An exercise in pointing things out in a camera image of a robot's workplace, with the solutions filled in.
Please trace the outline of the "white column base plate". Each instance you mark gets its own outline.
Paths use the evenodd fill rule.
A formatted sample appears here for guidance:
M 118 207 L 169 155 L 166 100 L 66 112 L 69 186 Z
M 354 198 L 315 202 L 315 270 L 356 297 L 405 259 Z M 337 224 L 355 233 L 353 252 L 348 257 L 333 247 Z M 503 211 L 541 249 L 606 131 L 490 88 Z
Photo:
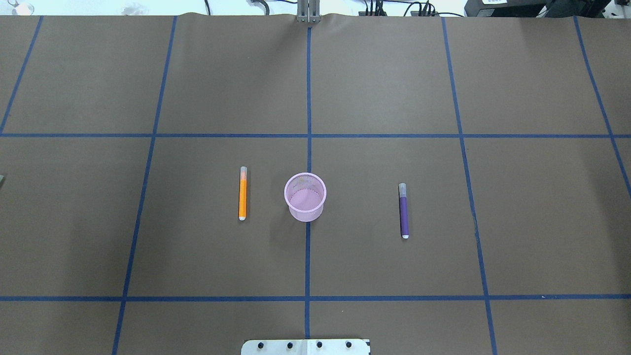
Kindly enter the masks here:
M 277 339 L 245 341 L 242 355 L 370 355 L 365 339 Z

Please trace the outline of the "pink mesh pen holder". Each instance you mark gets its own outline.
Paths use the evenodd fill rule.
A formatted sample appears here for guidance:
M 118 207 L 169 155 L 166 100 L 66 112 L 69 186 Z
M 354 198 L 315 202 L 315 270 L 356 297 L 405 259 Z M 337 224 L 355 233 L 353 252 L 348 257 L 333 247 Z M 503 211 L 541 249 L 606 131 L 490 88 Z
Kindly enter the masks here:
M 301 172 L 287 180 L 282 194 L 293 218 L 312 222 L 324 210 L 327 188 L 317 175 Z

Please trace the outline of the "aluminium frame post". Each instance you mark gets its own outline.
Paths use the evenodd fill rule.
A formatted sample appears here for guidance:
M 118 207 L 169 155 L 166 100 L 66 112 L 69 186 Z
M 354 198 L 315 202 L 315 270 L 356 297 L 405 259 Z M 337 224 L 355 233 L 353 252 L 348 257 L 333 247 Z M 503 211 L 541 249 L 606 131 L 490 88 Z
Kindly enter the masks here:
M 313 24 L 320 21 L 320 0 L 297 0 L 298 23 Z

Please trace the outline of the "orange marker pen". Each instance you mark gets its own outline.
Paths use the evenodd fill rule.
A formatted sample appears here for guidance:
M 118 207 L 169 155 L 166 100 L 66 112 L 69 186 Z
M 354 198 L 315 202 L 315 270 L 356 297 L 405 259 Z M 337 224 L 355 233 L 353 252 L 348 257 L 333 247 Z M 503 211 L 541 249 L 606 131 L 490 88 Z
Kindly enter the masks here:
M 239 205 L 238 205 L 238 218 L 239 221 L 246 220 L 246 194 L 247 194 L 247 175 L 248 170 L 246 166 L 241 166 L 239 175 Z

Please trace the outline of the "purple marker pen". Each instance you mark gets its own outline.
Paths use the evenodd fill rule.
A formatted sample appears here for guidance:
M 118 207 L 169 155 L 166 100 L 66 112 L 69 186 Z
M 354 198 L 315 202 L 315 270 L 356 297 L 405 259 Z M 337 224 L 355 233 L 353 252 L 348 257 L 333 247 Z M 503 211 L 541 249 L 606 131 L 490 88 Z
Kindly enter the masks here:
M 409 214 L 407 204 L 407 185 L 400 183 L 398 185 L 399 195 L 399 221 L 401 238 L 407 240 L 410 237 Z

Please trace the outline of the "black box device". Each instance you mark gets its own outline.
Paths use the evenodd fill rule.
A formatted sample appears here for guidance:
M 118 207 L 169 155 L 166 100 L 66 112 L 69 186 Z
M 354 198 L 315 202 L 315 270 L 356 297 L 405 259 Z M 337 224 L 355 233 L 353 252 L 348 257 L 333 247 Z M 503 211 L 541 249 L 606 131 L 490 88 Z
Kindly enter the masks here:
M 546 0 L 467 0 L 467 17 L 525 17 L 538 16 Z

